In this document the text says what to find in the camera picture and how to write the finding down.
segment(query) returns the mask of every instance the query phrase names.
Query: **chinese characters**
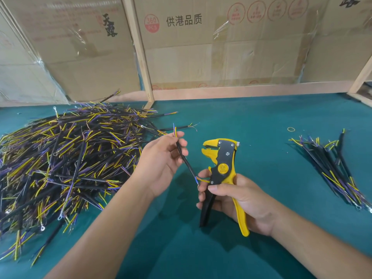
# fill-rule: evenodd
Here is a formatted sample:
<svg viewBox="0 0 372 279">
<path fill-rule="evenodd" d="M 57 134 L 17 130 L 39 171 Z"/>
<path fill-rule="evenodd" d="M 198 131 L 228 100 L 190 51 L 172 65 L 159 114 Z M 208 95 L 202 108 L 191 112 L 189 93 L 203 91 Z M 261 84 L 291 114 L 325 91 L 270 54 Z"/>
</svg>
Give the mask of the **chinese characters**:
<svg viewBox="0 0 372 279">
<path fill-rule="evenodd" d="M 103 25 L 106 29 L 107 36 L 115 37 L 118 35 L 115 33 L 115 27 L 114 27 L 114 22 L 111 22 L 109 19 L 109 14 L 103 14 L 102 15 L 105 19 L 103 20 Z"/>
<path fill-rule="evenodd" d="M 167 18 L 168 27 L 171 26 L 185 26 L 185 25 L 195 25 L 195 24 L 202 24 L 202 14 L 195 14 L 194 18 L 192 18 L 191 14 L 186 15 L 183 17 L 182 15 L 179 16 L 171 16 Z"/>
<path fill-rule="evenodd" d="M 346 5 L 346 8 L 350 8 L 353 5 L 358 4 L 360 1 L 358 0 L 342 0 L 342 3 L 340 4 L 340 7 Z"/>
</svg>

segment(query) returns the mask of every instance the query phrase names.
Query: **wire stripper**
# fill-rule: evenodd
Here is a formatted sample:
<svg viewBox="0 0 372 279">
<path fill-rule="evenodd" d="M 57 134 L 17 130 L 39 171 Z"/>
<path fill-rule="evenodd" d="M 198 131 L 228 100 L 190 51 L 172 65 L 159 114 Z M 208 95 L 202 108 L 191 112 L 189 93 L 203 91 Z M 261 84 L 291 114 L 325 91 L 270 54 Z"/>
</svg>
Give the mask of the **wire stripper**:
<svg viewBox="0 0 372 279">
<path fill-rule="evenodd" d="M 216 165 L 213 168 L 208 167 L 209 171 L 212 173 L 209 184 L 210 185 L 218 185 L 221 183 L 234 184 L 233 180 L 236 175 L 234 160 L 236 150 L 239 147 L 239 142 L 231 139 L 220 138 L 205 141 L 203 143 L 203 146 L 206 149 L 202 149 L 202 153 L 208 158 L 210 158 Z M 207 225 L 215 198 L 216 195 L 212 194 L 209 190 L 205 191 L 205 201 L 203 203 L 202 212 L 200 216 L 199 224 L 200 227 Z M 240 231 L 244 237 L 247 237 L 249 235 L 249 230 L 247 226 L 245 212 L 239 205 L 238 201 L 236 201 L 234 198 L 232 200 L 234 201 L 235 204 Z"/>
</svg>

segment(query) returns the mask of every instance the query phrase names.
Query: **hand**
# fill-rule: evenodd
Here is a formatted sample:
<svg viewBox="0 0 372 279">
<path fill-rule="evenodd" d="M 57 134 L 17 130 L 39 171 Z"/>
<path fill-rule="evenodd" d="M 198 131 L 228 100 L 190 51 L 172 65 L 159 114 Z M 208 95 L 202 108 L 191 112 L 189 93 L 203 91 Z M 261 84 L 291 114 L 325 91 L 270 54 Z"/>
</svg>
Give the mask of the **hand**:
<svg viewBox="0 0 372 279">
<path fill-rule="evenodd" d="M 199 173 L 200 178 L 210 177 L 208 169 Z M 201 209 L 205 200 L 205 190 L 217 195 L 213 209 L 222 211 L 237 221 L 236 210 L 232 197 L 235 198 L 247 214 L 249 230 L 266 236 L 271 236 L 279 211 L 284 207 L 281 203 L 263 192 L 252 180 L 241 174 L 236 174 L 234 184 L 209 185 L 201 182 L 199 186 L 199 202 Z"/>
<path fill-rule="evenodd" d="M 179 139 L 183 136 L 184 132 L 177 131 L 177 137 L 171 133 L 148 143 L 142 150 L 141 158 L 131 180 L 135 180 L 134 182 L 138 186 L 145 186 L 154 197 L 164 192 L 182 164 L 176 142 L 179 141 L 183 155 L 189 154 L 188 150 L 184 148 L 187 146 L 187 141 Z"/>
</svg>

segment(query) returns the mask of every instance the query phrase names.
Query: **pile of cables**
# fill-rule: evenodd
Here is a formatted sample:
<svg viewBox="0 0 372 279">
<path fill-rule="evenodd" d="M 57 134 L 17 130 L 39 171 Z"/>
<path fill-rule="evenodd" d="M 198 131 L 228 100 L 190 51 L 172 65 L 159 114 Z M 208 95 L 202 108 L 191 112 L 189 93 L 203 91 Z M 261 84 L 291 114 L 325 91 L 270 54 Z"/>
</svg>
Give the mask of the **pile of cables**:
<svg viewBox="0 0 372 279">
<path fill-rule="evenodd" d="M 133 173 L 147 142 L 173 130 L 157 129 L 150 120 L 176 112 L 158 115 L 104 101 L 62 115 L 56 111 L 0 139 L 0 236 L 16 233 L 0 259 L 16 260 L 30 238 L 59 220 L 33 265 L 83 209 L 104 208 Z"/>
<path fill-rule="evenodd" d="M 301 147 L 301 153 L 337 196 L 354 205 L 357 210 L 365 209 L 372 213 L 372 205 L 359 191 L 342 155 L 344 136 L 345 129 L 338 140 L 328 141 L 326 145 L 321 145 L 319 138 L 314 141 L 310 136 L 308 139 L 300 136 L 299 140 L 292 138 L 290 141 Z"/>
</svg>

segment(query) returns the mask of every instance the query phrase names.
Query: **teal work table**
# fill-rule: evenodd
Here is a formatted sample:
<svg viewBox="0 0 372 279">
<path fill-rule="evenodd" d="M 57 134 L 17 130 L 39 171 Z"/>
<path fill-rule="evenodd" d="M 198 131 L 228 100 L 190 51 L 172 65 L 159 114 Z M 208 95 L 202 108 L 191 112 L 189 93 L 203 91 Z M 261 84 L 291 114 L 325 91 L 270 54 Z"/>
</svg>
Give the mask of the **teal work table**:
<svg viewBox="0 0 372 279">
<path fill-rule="evenodd" d="M 67 108 L 57 107 L 59 112 Z M 372 255 L 372 215 L 356 211 L 335 196 L 288 141 L 300 135 L 335 140 L 346 128 L 344 157 L 360 190 L 372 201 L 371 108 L 338 94 L 169 101 L 156 102 L 154 108 L 159 113 L 179 112 L 154 119 L 159 128 L 171 127 L 173 122 L 176 126 L 200 122 L 198 131 L 185 130 L 188 160 L 195 171 L 212 165 L 201 153 L 205 140 L 240 141 L 235 159 L 238 173 L 301 216 Z M 53 106 L 0 108 L 0 135 L 23 127 L 31 117 L 53 112 Z M 288 127 L 296 131 L 289 132 Z M 238 225 L 221 213 L 214 212 L 210 225 L 199 229 L 197 201 L 195 182 L 182 165 L 169 189 L 154 201 L 143 219 L 118 278 L 313 278 L 274 240 L 254 233 L 244 238 Z M 30 257 L 50 231 L 31 240 L 18 262 L 0 262 L 0 278 L 42 278 L 97 215 L 94 208 L 81 214 L 70 235 L 60 231 L 30 269 Z M 14 240 L 14 235 L 4 237 L 0 251 Z"/>
</svg>

